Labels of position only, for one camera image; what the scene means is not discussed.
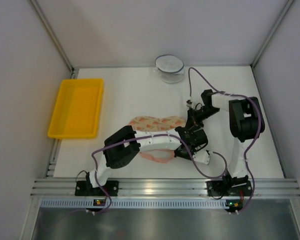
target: gray wall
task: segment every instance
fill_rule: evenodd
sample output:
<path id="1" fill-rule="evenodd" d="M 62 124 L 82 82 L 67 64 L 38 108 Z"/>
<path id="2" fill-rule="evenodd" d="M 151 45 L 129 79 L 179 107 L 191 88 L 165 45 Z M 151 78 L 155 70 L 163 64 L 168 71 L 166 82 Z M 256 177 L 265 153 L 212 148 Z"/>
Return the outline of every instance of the gray wall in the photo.
<path id="1" fill-rule="evenodd" d="M 0 239 L 17 239 L 46 167 L 57 89 L 69 76 L 26 0 L 0 1 Z"/>
<path id="2" fill-rule="evenodd" d="M 250 64 L 287 0 L 38 0 L 74 66 Z"/>
<path id="3" fill-rule="evenodd" d="M 300 0 L 255 69 L 288 176 L 300 185 Z"/>

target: cloth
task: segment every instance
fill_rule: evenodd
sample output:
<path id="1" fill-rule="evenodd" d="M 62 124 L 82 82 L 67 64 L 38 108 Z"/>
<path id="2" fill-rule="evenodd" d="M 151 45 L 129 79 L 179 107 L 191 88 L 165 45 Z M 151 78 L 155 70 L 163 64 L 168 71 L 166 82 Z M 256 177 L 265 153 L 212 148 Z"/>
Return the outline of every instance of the cloth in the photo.
<path id="1" fill-rule="evenodd" d="M 164 118 L 156 118 L 151 116 L 137 116 L 133 118 L 128 125 L 131 125 L 133 130 L 143 131 L 143 132 L 159 132 L 159 131 L 167 131 L 176 127 L 184 127 L 185 120 L 180 118 L 179 116 L 169 116 Z M 144 159 L 148 159 L 157 163 L 166 164 L 170 162 L 174 158 L 173 150 L 166 149 L 158 149 L 154 151 L 140 152 L 140 156 Z"/>

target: yellow plastic tray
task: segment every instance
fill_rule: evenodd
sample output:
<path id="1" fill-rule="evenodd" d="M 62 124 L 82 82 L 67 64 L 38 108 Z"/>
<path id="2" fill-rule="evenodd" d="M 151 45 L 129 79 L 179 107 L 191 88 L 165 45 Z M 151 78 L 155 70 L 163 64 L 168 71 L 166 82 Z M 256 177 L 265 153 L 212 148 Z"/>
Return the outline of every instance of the yellow plastic tray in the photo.
<path id="1" fill-rule="evenodd" d="M 48 136 L 55 139 L 96 137 L 102 94 L 102 79 L 63 80 Z"/>

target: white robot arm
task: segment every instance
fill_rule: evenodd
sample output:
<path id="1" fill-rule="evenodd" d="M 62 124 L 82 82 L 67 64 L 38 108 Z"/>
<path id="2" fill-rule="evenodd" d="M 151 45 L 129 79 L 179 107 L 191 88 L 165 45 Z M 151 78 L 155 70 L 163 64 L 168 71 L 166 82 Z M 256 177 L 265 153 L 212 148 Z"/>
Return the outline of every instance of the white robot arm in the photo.
<path id="1" fill-rule="evenodd" d="M 92 188 L 103 186 L 111 175 L 112 169 L 126 166 L 138 152 L 167 149 L 174 150 L 175 156 L 190 159 L 190 156 L 181 140 L 186 143 L 193 155 L 194 161 L 209 163 L 209 152 L 205 149 L 208 144 L 207 136 L 203 130 L 203 120 L 217 113 L 220 109 L 229 112 L 230 130 L 234 136 L 232 158 L 228 165 L 227 175 L 230 179 L 229 187 L 236 186 L 242 181 L 233 179 L 245 179 L 247 181 L 247 169 L 244 159 L 244 151 L 251 143 L 256 133 L 256 114 L 246 100 L 238 100 L 231 96 L 214 93 L 205 90 L 201 95 L 204 105 L 199 110 L 190 108 L 185 127 L 177 127 L 163 132 L 134 131 L 131 126 L 125 126 L 105 140 L 105 146 L 122 143 L 103 151 L 97 169 L 89 172 L 88 185 Z M 258 100 L 251 97 L 259 107 Z"/>

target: wire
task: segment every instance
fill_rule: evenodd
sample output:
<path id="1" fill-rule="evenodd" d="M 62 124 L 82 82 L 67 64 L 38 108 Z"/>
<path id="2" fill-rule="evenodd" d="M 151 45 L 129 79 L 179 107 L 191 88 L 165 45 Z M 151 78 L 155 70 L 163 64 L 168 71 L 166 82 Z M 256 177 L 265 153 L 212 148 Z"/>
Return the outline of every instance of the wire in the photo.
<path id="1" fill-rule="evenodd" d="M 250 148 L 254 145 L 255 141 L 258 139 L 259 135 L 260 135 L 260 132 L 261 132 L 261 113 L 260 113 L 260 110 L 258 109 L 257 105 L 254 103 L 254 101 L 252 101 L 249 97 L 245 96 L 245 95 L 241 95 L 241 94 L 227 94 L 226 92 L 221 92 L 219 91 L 218 89 L 216 89 L 203 75 L 202 73 L 200 73 L 197 69 L 193 68 L 193 67 L 190 67 L 189 70 L 188 70 L 188 76 L 189 76 L 189 84 L 190 84 L 190 96 L 191 96 L 191 93 L 192 93 L 192 86 L 191 86 L 191 79 L 190 79 L 190 70 L 194 70 L 196 71 L 197 74 L 200 75 L 200 77 L 203 78 L 203 80 L 214 90 L 216 91 L 217 93 L 219 94 L 223 94 L 223 95 L 226 95 L 226 96 L 236 96 L 236 97 L 239 97 L 239 98 L 245 98 L 247 99 L 251 105 L 253 106 L 253 108 L 255 109 L 256 111 L 256 114 L 257 114 L 257 118 L 258 118 L 258 128 L 257 128 L 257 131 L 256 131 L 256 134 L 255 134 L 255 137 L 253 139 L 253 141 L 250 143 L 250 145 L 246 148 L 246 150 L 244 151 L 243 153 L 243 157 L 244 157 L 244 160 L 245 160 L 245 166 L 246 166 L 246 169 L 247 171 L 249 172 L 249 174 L 251 175 L 251 179 L 252 179 L 252 193 L 248 199 L 248 201 L 246 202 L 246 204 L 243 206 L 243 208 L 240 210 L 240 212 L 243 211 L 243 209 L 245 209 L 251 202 L 251 199 L 252 199 L 252 196 L 254 194 L 254 191 L 255 191 L 255 181 L 254 181 L 254 177 L 253 177 L 253 174 L 249 168 L 249 165 L 248 165 L 248 162 L 247 162 L 247 152 L 250 150 Z"/>
<path id="2" fill-rule="evenodd" d="M 243 203 L 243 201 L 244 201 L 243 191 L 240 190 L 240 202 Z"/>
<path id="3" fill-rule="evenodd" d="M 199 103 L 197 103 L 197 104 L 195 105 L 194 109 L 197 110 L 196 107 L 199 106 L 199 105 L 203 106 L 202 103 L 199 102 Z"/>
<path id="4" fill-rule="evenodd" d="M 209 195 L 210 195 L 213 199 L 215 199 L 215 200 L 220 200 L 220 199 L 222 199 L 222 198 L 224 197 L 225 189 L 223 189 L 222 194 L 221 194 L 220 197 L 214 197 L 214 196 L 212 195 L 212 191 L 211 191 L 210 189 L 208 190 L 208 193 L 209 193 Z"/>
<path id="5" fill-rule="evenodd" d="M 77 176 L 76 176 L 76 178 L 75 178 L 75 182 L 76 182 L 76 183 L 78 183 L 77 180 L 78 180 L 78 177 L 79 177 L 79 175 L 80 175 L 81 173 L 86 173 L 86 174 L 88 174 L 88 172 L 85 171 L 85 170 L 80 171 L 79 174 L 77 174 Z"/>
<path id="6" fill-rule="evenodd" d="M 45 227 L 43 225 L 43 220 L 42 220 L 42 216 L 40 216 L 40 221 L 39 221 L 39 224 L 40 224 L 40 227 L 44 230 L 44 231 L 48 231 L 52 228 L 54 228 L 58 223 L 60 223 L 60 221 L 62 221 L 63 219 L 69 217 L 70 215 L 72 214 L 75 214 L 77 212 L 86 212 L 86 210 L 84 208 L 79 208 L 79 209 L 75 209 L 75 210 L 72 210 L 70 211 L 69 213 L 63 215 L 62 217 L 60 217 L 55 223 L 53 223 L 52 225 L 50 225 L 49 227 Z"/>
<path id="7" fill-rule="evenodd" d="M 218 152 L 213 151 L 212 153 L 214 153 L 214 154 L 220 156 L 220 157 L 222 158 L 222 160 L 224 161 L 224 165 L 225 165 L 224 171 L 223 171 L 220 175 L 218 175 L 218 176 L 208 176 L 208 175 L 204 174 L 204 173 L 199 169 L 199 167 L 197 166 L 196 162 L 194 161 L 194 158 L 193 158 L 193 156 L 192 156 L 191 150 L 189 149 L 189 147 L 187 146 L 187 144 L 186 144 L 181 138 L 179 138 L 179 137 L 176 136 L 176 135 L 172 135 L 172 134 L 171 134 L 171 135 L 170 135 L 170 134 L 156 134 L 156 135 L 153 135 L 153 136 L 151 136 L 151 135 L 150 135 L 150 136 L 143 136 L 143 137 L 141 136 L 141 137 L 135 137 L 135 138 L 131 138 L 131 139 L 128 139 L 128 140 L 120 141 L 120 142 L 117 142 L 117 143 L 115 143 L 115 144 L 112 144 L 112 145 L 109 145 L 109 146 L 100 148 L 100 149 L 98 149 L 98 150 L 92 152 L 92 154 L 91 154 L 91 155 L 92 155 L 92 158 L 93 158 L 93 160 L 94 160 L 94 163 L 95 163 L 95 169 L 96 169 L 96 171 L 95 171 L 95 181 L 96 181 L 97 185 L 99 186 L 99 188 L 102 190 L 102 192 L 104 192 L 104 194 L 106 195 L 106 197 L 110 200 L 109 205 L 108 205 L 107 207 L 103 208 L 102 210 L 100 210 L 99 212 L 97 212 L 98 214 L 107 211 L 107 209 L 112 205 L 112 198 L 111 198 L 111 196 L 106 192 L 106 190 L 100 185 L 100 183 L 99 183 L 99 181 L 98 181 L 98 178 L 97 178 L 98 162 L 97 162 L 97 160 L 96 160 L 96 158 L 95 158 L 95 154 L 97 154 L 97 153 L 99 153 L 99 152 L 103 152 L 103 151 L 105 151 L 105 150 L 107 150 L 107 149 L 111 149 L 111 148 L 117 147 L 117 146 L 119 146 L 119 145 L 122 145 L 122 144 L 125 144 L 125 143 L 128 143 L 128 142 L 133 142 L 133 141 L 142 140 L 142 139 L 149 139 L 149 138 L 153 138 L 153 137 L 154 137 L 154 138 L 156 138 L 156 137 L 162 137 L 162 136 L 163 136 L 163 137 L 170 136 L 170 137 L 172 137 L 172 138 L 178 139 L 178 140 L 184 145 L 185 149 L 187 150 L 187 152 L 188 152 L 188 154 L 189 154 L 189 156 L 190 156 L 190 159 L 191 159 L 192 163 L 194 164 L 195 168 L 197 169 L 197 171 L 198 171 L 202 176 L 204 176 L 204 177 L 206 177 L 206 178 L 208 178 L 208 179 L 218 179 L 218 178 L 222 177 L 222 176 L 226 173 L 226 171 L 227 171 L 227 162 L 226 162 L 224 156 L 222 156 L 222 155 L 219 154 Z"/>

